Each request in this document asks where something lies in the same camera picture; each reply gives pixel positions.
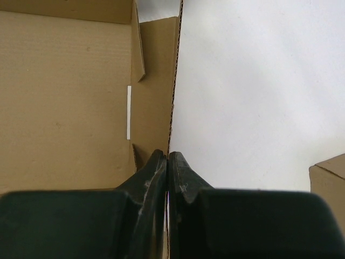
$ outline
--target white surface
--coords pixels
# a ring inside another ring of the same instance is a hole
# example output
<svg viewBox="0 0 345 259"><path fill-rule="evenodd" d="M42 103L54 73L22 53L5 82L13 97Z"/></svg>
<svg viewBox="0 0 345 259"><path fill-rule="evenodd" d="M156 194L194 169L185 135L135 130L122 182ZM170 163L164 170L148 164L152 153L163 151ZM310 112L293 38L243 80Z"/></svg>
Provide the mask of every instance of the white surface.
<svg viewBox="0 0 345 259"><path fill-rule="evenodd" d="M139 22L149 22L178 16L180 0L136 0Z"/></svg>
<svg viewBox="0 0 345 259"><path fill-rule="evenodd" d="M127 140L130 140L130 108L132 103L132 86L127 86Z"/></svg>
<svg viewBox="0 0 345 259"><path fill-rule="evenodd" d="M345 1L183 12L171 150L215 187L309 190L308 167L345 153Z"/></svg>

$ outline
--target cardboard box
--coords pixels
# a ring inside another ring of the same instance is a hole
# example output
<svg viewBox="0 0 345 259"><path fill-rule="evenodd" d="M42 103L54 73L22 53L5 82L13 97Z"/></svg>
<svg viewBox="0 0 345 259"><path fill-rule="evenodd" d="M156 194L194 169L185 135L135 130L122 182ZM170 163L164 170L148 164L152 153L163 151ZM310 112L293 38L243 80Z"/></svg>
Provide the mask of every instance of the cardboard box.
<svg viewBox="0 0 345 259"><path fill-rule="evenodd" d="M114 188L167 152L180 22L139 25L132 0L1 0L0 193Z"/></svg>
<svg viewBox="0 0 345 259"><path fill-rule="evenodd" d="M312 166L309 176L311 192L328 203L345 236L345 154Z"/></svg>

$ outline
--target corrugated cardboard edge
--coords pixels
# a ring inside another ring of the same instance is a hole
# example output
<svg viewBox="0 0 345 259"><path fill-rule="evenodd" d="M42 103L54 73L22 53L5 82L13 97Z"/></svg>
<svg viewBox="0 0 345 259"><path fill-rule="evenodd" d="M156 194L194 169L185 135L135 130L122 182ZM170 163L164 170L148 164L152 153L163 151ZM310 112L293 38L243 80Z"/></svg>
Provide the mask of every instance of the corrugated cardboard edge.
<svg viewBox="0 0 345 259"><path fill-rule="evenodd" d="M132 81L139 82L145 76L145 65L142 51L141 34L137 5L132 6Z"/></svg>
<svg viewBox="0 0 345 259"><path fill-rule="evenodd" d="M179 17L140 24L146 75L132 84L130 140L140 169L155 149L168 150Z"/></svg>
<svg viewBox="0 0 345 259"><path fill-rule="evenodd" d="M309 179L310 179L310 191L312 192L312 189L313 189L313 180L312 178L314 177L314 174L315 172L318 172L318 173L326 173L326 174L331 174L331 175L334 175L334 176L337 176L336 174L334 174L333 172L330 172L322 167L319 167L317 165L314 165L314 166L310 166L309 167Z"/></svg>
<svg viewBox="0 0 345 259"><path fill-rule="evenodd" d="M170 153L170 139L171 134L173 132L173 113L174 113L174 101L175 101L175 88L176 88L176 78L177 78L177 66L178 66L178 52L180 50L180 37L181 37L181 26L182 26L182 13L183 13L183 0L180 2L180 15L178 20L178 31L176 33L177 36L177 44L175 49L175 55L176 55L176 62L175 62L175 76L174 76L174 88L172 90L172 100L171 100L171 113L170 113L170 130L169 130L169 139L168 139L168 150L167 150L167 156L169 157Z"/></svg>
<svg viewBox="0 0 345 259"><path fill-rule="evenodd" d="M1 0L0 10L87 21L130 24L131 0Z"/></svg>
<svg viewBox="0 0 345 259"><path fill-rule="evenodd" d="M345 180L345 154L319 162L315 166L318 166Z"/></svg>

